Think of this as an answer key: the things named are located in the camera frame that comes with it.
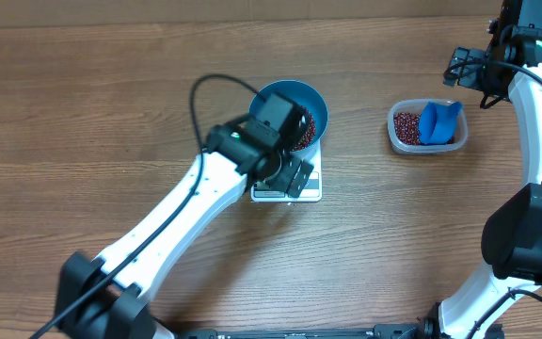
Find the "blue plastic measuring scoop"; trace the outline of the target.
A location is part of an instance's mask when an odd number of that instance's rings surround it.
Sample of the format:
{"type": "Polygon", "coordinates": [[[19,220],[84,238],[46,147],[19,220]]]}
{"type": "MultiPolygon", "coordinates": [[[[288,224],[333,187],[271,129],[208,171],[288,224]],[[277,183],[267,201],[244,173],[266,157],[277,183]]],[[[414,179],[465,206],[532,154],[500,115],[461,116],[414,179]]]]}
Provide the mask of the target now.
{"type": "Polygon", "coordinates": [[[447,144],[455,134],[457,119],[463,105],[455,102],[450,105],[428,103],[420,116],[418,130],[423,145],[447,144]]]}

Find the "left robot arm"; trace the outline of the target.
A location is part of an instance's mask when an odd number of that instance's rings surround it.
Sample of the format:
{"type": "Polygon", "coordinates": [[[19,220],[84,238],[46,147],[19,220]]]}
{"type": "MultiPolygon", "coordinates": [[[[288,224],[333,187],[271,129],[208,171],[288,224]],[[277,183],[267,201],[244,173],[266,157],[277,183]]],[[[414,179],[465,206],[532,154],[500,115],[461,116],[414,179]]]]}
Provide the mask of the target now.
{"type": "Polygon", "coordinates": [[[133,230],[89,260],[73,254],[60,271],[54,318],[70,338],[172,338],[150,304],[203,229],[256,182],[299,196],[313,166],[292,151],[309,135],[311,115],[249,114],[198,137],[200,152],[183,179],[133,230]]]}

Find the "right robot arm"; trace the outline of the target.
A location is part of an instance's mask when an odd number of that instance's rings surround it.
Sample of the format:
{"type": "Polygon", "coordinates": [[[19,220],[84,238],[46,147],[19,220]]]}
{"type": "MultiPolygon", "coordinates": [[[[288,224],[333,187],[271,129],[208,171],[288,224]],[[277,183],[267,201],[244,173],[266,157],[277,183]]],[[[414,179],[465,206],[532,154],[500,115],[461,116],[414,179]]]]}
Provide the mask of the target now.
{"type": "Polygon", "coordinates": [[[522,186],[486,221],[483,260],[463,285],[420,323],[421,338],[501,338],[496,320],[516,301],[542,303],[542,0],[508,0],[487,29],[484,50],[454,50],[446,85],[483,93],[483,109],[513,105],[522,186]]]}

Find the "white digital kitchen scale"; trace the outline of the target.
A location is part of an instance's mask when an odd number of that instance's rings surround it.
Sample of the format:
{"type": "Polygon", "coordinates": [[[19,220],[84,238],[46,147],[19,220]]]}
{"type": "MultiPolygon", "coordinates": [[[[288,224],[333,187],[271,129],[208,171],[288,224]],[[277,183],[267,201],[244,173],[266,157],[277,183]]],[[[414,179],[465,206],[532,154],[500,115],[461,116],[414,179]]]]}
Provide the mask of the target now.
{"type": "Polygon", "coordinates": [[[317,140],[310,147],[293,152],[295,157],[306,160],[313,165],[312,173],[304,189],[297,198],[288,196],[285,193],[272,191],[263,183],[256,183],[250,189],[250,198],[253,202],[279,202],[279,203],[297,203],[297,202],[319,202],[323,196],[323,178],[322,178],[322,146],[317,140]]]}

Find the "red beans in bowl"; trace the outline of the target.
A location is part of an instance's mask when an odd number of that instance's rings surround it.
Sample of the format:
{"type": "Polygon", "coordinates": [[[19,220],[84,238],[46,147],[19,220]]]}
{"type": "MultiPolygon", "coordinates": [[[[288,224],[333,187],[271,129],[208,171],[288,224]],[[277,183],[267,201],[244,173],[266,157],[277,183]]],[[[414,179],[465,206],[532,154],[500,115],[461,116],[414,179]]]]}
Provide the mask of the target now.
{"type": "Polygon", "coordinates": [[[304,111],[303,122],[307,124],[307,130],[302,138],[293,147],[293,152],[301,151],[309,147],[312,144],[312,140],[316,134],[316,126],[313,115],[305,106],[302,106],[302,109],[304,111]]]}

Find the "blue metal bowl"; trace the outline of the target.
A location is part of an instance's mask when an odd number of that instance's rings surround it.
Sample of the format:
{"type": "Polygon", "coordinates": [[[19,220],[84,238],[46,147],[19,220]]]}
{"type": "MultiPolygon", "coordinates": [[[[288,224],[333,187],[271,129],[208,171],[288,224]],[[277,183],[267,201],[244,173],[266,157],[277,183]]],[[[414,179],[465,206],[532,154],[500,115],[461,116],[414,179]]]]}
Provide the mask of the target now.
{"type": "Polygon", "coordinates": [[[295,150],[295,154],[308,157],[308,153],[317,147],[327,130],[328,108],[324,97],[311,85],[293,79],[272,82],[259,92],[265,97],[275,92],[279,93],[303,106],[311,114],[314,127],[313,135],[309,137],[310,142],[307,147],[295,150]]]}

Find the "clear plastic container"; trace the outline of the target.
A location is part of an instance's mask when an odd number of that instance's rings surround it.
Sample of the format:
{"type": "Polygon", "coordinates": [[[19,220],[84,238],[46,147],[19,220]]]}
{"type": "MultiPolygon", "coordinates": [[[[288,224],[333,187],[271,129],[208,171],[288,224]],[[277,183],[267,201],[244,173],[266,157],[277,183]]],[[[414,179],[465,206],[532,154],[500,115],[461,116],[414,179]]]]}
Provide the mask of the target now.
{"type": "Polygon", "coordinates": [[[397,113],[411,113],[421,115],[423,109],[429,104],[436,105],[451,105],[454,103],[448,99],[423,98],[404,100],[395,104],[388,113],[387,127],[388,136],[392,149],[398,154],[404,155],[428,155],[435,153],[447,153],[460,149],[467,141],[469,129],[467,125],[464,110],[461,109],[455,126],[454,136],[451,141],[444,145],[408,145],[405,144],[398,136],[396,131],[396,123],[394,117],[397,113]]]}

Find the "red adzuki beans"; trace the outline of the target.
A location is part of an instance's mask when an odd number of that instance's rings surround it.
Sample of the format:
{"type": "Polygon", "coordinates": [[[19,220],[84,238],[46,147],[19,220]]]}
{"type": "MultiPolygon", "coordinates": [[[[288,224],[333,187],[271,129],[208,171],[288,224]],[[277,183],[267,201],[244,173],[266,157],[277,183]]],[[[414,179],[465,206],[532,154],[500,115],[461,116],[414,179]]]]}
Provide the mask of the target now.
{"type": "Polygon", "coordinates": [[[397,112],[392,118],[397,138],[409,146],[429,146],[420,143],[418,124],[421,114],[397,112]]]}

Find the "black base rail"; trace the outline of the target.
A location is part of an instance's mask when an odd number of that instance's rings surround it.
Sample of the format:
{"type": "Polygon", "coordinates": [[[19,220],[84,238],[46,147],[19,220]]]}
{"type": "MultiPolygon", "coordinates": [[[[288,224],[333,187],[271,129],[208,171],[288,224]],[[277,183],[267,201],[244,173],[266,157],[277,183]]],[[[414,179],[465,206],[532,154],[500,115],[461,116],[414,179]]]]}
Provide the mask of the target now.
{"type": "Polygon", "coordinates": [[[323,329],[278,331],[216,331],[177,333],[178,339],[422,339],[437,338],[417,324],[377,324],[370,329],[323,329]]]}

